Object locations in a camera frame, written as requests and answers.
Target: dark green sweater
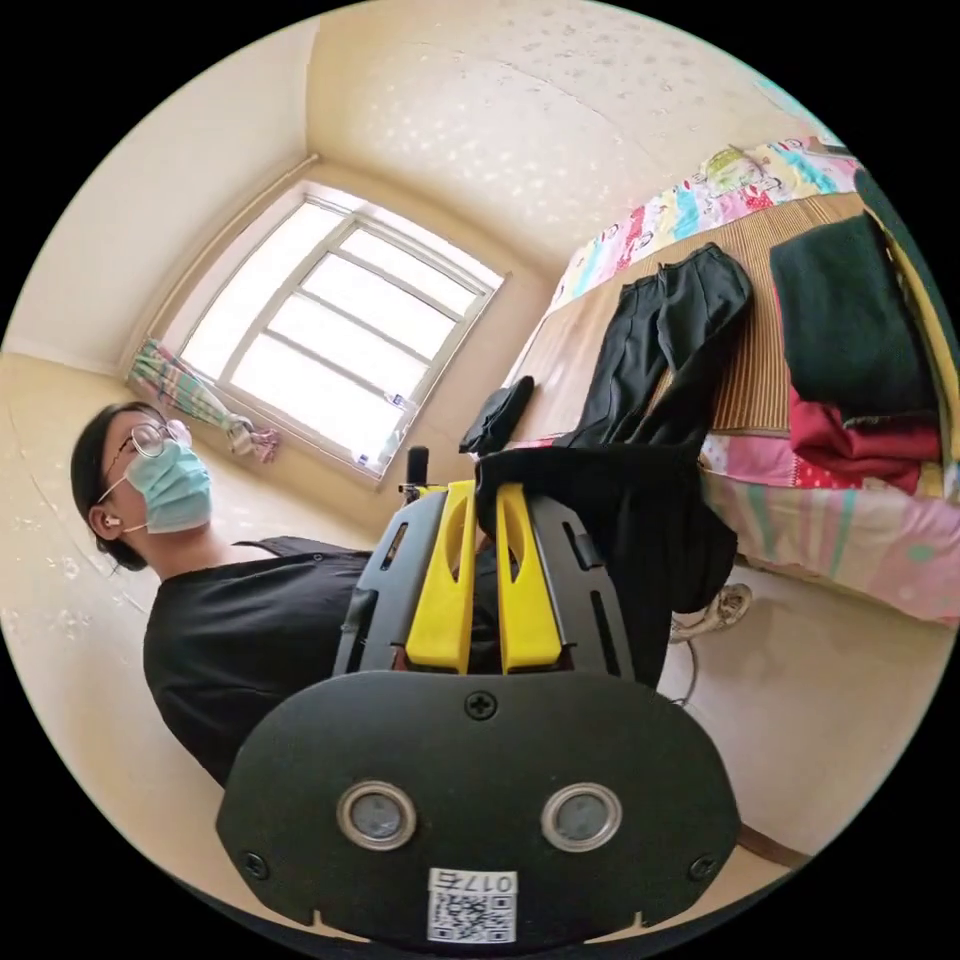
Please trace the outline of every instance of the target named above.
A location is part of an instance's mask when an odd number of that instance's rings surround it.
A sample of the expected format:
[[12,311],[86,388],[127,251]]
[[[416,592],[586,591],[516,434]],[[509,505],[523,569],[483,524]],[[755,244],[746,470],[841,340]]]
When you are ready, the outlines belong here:
[[770,251],[787,366],[804,400],[844,421],[936,415],[921,334],[883,231],[868,214]]

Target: qr code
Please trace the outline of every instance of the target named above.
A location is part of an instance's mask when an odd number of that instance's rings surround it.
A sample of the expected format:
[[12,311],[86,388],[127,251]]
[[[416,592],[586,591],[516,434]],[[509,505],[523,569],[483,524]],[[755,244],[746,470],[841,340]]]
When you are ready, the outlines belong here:
[[515,875],[436,871],[431,878],[429,909],[429,940],[513,943],[517,918]]

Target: woman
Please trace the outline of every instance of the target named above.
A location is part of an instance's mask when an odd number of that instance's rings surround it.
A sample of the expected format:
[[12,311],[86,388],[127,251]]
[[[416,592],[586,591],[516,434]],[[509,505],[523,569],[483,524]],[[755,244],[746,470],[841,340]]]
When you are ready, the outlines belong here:
[[[253,728],[331,676],[370,554],[300,537],[224,540],[189,432],[145,403],[100,411],[70,470],[98,549],[160,578],[144,637],[147,684],[173,735],[223,785]],[[490,546],[477,558],[473,624],[471,671],[499,672]]]

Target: screw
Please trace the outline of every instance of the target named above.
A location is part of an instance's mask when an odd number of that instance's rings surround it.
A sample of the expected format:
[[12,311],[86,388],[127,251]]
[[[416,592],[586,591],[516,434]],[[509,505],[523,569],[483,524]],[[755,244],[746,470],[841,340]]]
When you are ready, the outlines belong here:
[[467,697],[464,708],[471,720],[489,720],[497,712],[497,700],[493,694],[481,690]]
[[691,880],[706,880],[717,871],[717,861],[713,857],[700,857],[690,864],[687,875]]
[[255,853],[245,853],[243,855],[243,869],[254,880],[266,880],[270,876],[266,861]]

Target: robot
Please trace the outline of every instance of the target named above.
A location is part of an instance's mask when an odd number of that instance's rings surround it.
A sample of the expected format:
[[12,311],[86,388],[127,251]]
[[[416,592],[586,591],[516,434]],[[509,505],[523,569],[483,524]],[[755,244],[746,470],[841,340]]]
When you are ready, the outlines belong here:
[[354,593],[334,675],[241,749],[217,831],[265,906],[409,951],[505,956],[663,922],[737,842],[720,755],[636,682],[577,516],[498,491],[502,673],[469,672],[474,481],[426,482]]

